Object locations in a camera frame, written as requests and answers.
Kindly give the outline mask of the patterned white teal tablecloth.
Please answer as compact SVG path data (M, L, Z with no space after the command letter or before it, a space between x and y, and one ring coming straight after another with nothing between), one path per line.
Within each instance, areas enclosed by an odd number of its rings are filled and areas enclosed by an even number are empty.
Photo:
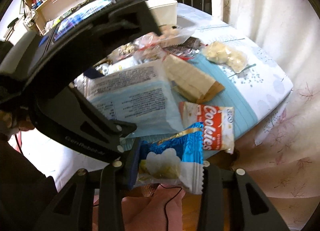
M212 100L202 104L233 107L234 137L240 138L286 99L292 90L292 82L274 61L260 56L260 48L254 42L238 36L231 26L184 4L178 5L178 13L180 15L178 27L162 26L162 33L165 35L184 34L201 40L203 46L200 52L186 62L212 76L225 87ZM235 73L225 64L208 61L202 54L202 49L215 41L222 42L241 52L248 61L246 68L240 73ZM140 64L143 63L131 55L109 66L106 76ZM172 83L171 91L178 104L178 109L180 102L190 102L176 92ZM157 136L167 137L169 135L152 135L141 138L155 140Z

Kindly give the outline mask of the clear bag brown nut clusters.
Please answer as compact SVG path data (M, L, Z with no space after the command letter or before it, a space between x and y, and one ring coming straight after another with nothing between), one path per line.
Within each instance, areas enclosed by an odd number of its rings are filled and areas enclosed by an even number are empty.
M128 44L121 45L113 50L111 54L108 55L108 59L110 59L112 63L116 63L120 60L130 57L136 52L136 50L138 50L138 46L129 42Z

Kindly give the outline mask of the clear bag yellow puffs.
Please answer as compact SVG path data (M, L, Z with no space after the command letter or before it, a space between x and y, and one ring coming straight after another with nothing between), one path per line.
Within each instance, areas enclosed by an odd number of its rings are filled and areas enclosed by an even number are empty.
M219 41L204 46L202 54L208 61L215 64L225 64L235 73L240 73L248 65L247 58L241 52Z

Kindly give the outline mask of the beige wafer cracker packet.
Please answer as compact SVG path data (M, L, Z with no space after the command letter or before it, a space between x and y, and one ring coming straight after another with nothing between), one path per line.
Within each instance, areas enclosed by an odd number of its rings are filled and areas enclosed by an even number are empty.
M208 102L225 89L215 78L174 55L167 55L162 64L176 92L192 103Z

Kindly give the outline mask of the blue white snack packet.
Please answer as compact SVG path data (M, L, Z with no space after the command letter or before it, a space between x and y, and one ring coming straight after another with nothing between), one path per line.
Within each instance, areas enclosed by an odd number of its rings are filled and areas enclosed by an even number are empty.
M179 186L201 195L204 180L203 123L157 142L140 141L135 186L162 184Z

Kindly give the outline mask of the large white blue snack bag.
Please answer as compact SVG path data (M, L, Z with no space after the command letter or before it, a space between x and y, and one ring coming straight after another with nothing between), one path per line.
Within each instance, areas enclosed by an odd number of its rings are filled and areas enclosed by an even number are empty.
M183 130L171 83L159 59L96 79L80 75L75 85L107 119L136 124L130 138Z

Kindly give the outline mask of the white floral curtain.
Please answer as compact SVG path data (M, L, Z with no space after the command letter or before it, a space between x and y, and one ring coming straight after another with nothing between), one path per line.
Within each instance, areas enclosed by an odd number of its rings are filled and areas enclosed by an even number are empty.
M248 171L290 230L319 230L319 0L212 0L212 14L262 50L270 115L236 144Z

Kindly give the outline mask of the red dark candy wrappers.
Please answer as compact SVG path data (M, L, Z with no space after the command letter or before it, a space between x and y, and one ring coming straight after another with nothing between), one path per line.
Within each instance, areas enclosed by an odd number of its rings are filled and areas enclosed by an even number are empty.
M203 46L200 39L184 34L157 36L149 33L133 43L137 46L133 56L141 63L164 59L170 54L188 61L193 59Z

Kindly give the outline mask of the red white cookies packet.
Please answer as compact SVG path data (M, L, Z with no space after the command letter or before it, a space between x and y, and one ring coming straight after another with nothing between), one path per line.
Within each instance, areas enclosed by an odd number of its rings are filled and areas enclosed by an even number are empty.
M180 102L184 127L202 123L203 149L232 154L234 152L234 108Z

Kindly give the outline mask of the white plastic storage bin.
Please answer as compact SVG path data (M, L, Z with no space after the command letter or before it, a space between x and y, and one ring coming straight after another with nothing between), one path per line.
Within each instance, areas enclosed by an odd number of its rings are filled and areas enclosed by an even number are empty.
M148 0L146 4L158 26L177 25L176 0Z

